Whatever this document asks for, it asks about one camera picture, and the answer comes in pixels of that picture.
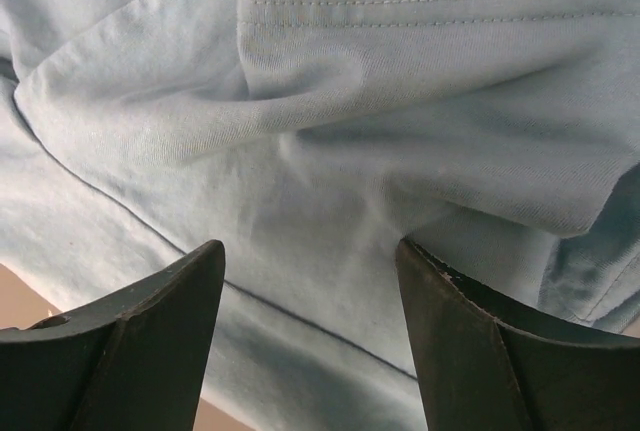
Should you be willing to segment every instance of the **gray garment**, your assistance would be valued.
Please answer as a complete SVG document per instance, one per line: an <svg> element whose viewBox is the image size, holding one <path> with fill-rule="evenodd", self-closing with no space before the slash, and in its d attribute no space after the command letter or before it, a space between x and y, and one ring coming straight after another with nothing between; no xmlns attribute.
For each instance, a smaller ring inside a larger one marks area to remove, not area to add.
<svg viewBox="0 0 640 431"><path fill-rule="evenodd" d="M640 312L639 17L1 0L0 262L64 309L220 239L207 399L260 430L424 430L401 237L570 321Z"/></svg>

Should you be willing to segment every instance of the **wooden surface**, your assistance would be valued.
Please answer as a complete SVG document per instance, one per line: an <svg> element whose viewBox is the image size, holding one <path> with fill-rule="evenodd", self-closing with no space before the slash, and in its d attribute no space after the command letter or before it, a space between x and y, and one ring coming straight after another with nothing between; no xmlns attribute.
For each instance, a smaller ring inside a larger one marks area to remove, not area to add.
<svg viewBox="0 0 640 431"><path fill-rule="evenodd" d="M58 310L0 265L0 328L28 328ZM200 400L194 431L250 431L219 409Z"/></svg>

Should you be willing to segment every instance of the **gray shirt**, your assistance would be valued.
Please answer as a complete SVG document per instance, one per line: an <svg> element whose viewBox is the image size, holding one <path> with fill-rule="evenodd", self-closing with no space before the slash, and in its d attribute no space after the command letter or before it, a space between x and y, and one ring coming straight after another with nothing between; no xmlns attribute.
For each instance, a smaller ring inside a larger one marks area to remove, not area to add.
<svg viewBox="0 0 640 431"><path fill-rule="evenodd" d="M640 0L0 0L0 262L62 309L209 239L204 397L424 430L409 235L586 326L640 312Z"/></svg>

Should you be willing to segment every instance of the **gray fabric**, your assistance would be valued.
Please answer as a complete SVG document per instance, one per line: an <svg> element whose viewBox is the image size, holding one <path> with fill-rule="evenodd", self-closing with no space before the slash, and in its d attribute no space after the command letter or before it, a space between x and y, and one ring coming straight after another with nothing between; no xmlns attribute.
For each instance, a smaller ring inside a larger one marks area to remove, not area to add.
<svg viewBox="0 0 640 431"><path fill-rule="evenodd" d="M261 430L424 430L401 237L574 322L638 315L638 17L1 0L0 261L64 309L220 239L207 399Z"/></svg>

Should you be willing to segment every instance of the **cloth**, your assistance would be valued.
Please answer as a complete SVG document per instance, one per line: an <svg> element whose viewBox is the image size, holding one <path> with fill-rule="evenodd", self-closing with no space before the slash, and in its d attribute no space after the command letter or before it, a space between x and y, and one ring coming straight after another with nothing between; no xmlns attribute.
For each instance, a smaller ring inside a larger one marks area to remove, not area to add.
<svg viewBox="0 0 640 431"><path fill-rule="evenodd" d="M209 239L203 395L424 430L393 253L640 310L640 0L0 0L0 261L62 309Z"/></svg>

